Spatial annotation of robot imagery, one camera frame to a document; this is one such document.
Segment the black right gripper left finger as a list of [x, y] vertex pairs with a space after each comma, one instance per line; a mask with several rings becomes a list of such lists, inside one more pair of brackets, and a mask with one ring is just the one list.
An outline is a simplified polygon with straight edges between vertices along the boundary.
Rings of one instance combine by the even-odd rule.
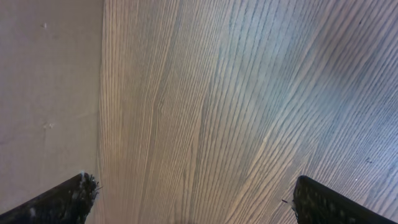
[[1, 214], [1, 224], [84, 224], [99, 189], [95, 177], [82, 172]]

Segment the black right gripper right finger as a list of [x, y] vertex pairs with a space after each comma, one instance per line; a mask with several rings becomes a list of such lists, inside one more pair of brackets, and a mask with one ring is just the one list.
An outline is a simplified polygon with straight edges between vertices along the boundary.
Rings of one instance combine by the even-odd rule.
[[293, 199], [283, 202], [298, 224], [397, 224], [306, 175], [297, 178]]

